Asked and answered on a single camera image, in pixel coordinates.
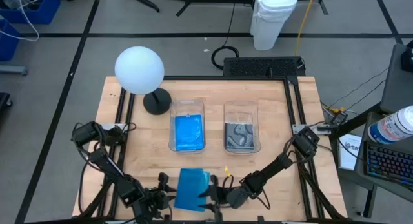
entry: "lamp stem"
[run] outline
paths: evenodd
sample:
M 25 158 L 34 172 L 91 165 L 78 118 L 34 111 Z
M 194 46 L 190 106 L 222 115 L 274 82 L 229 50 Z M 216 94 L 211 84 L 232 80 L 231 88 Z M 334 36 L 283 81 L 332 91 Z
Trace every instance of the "lamp stem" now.
M 155 94 L 155 91 L 151 92 L 151 94 L 152 94 L 152 96 L 154 97 L 155 102 L 156 102 L 157 104 L 159 104 L 159 100 L 158 100 L 158 98 L 157 98 L 157 96 L 156 96 L 156 94 Z

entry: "clear plastic container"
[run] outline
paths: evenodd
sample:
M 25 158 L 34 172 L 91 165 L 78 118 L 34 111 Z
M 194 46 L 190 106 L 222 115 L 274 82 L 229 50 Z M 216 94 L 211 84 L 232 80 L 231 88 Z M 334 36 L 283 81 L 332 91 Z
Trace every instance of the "clear plastic container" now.
M 198 153 L 204 147 L 202 100 L 173 101 L 170 105 L 169 149 L 179 153 Z
M 252 154 L 261 150 L 257 103 L 252 101 L 225 103 L 224 148 L 229 154 Z

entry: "black lamp base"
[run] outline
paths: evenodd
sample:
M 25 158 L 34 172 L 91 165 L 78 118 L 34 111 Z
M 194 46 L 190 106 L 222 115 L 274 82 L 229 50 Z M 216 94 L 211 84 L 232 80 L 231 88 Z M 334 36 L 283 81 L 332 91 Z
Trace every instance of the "black lamp base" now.
M 157 88 L 143 97 L 143 106 L 148 113 L 153 115 L 160 115 L 168 111 L 171 102 L 169 92 L 162 88 Z

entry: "spray can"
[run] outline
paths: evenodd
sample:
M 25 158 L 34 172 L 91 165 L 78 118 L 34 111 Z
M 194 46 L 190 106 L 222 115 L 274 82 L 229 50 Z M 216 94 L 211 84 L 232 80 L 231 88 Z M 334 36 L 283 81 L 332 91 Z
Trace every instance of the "spray can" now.
M 381 144 L 391 144 L 412 137 L 413 106 L 403 108 L 370 125 L 368 136 L 372 141 Z

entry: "gray floor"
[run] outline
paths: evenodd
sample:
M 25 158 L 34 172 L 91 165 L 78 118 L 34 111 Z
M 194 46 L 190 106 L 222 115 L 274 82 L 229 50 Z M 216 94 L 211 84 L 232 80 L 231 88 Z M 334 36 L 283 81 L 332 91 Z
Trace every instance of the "gray floor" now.
M 183 2 L 152 0 L 161 9 L 158 14 L 134 0 L 101 0 L 91 33 L 210 33 L 226 32 L 231 4 L 191 4 L 181 17 L 175 13 Z M 413 34 L 411 0 L 384 0 L 400 34 Z M 82 33 L 94 0 L 63 1 L 50 25 L 36 25 L 41 33 Z M 307 2 L 299 2 L 285 23 L 283 33 L 297 33 Z M 304 33 L 391 34 L 376 0 L 325 0 L 329 15 L 314 3 Z M 252 10 L 236 5 L 231 32 L 249 32 Z M 31 32 L 27 25 L 15 25 Z M 37 157 L 45 141 L 68 71 L 80 38 L 44 37 L 36 43 L 21 41 L 9 65 L 24 65 L 26 77 L 0 75 L 0 91 L 12 94 L 14 106 L 0 128 L 0 223 L 14 222 Z M 210 63 L 212 51 L 225 38 L 88 38 L 58 124 L 50 153 L 35 192 L 26 221 L 66 219 L 71 216 L 77 193 L 81 158 L 74 150 L 70 132 L 76 122 L 96 116 L 106 76 L 114 75 L 114 61 L 130 46 L 155 50 L 167 75 L 221 75 Z M 304 58 L 307 75 L 315 76 L 323 102 L 331 104 L 388 67 L 394 38 L 303 38 L 299 54 Z M 230 38 L 228 45 L 241 56 L 292 56 L 295 38 L 279 38 L 273 49 L 256 51 L 249 37 Z M 218 58 L 232 57 L 222 53 Z M 373 79 L 351 96 L 337 103 L 349 107 L 385 79 Z M 377 89 L 352 108 L 362 112 L 381 98 Z M 372 219 L 356 215 L 363 210 L 365 189 L 342 179 L 341 188 L 351 218 L 383 223 L 409 223 L 413 204 L 379 189 Z

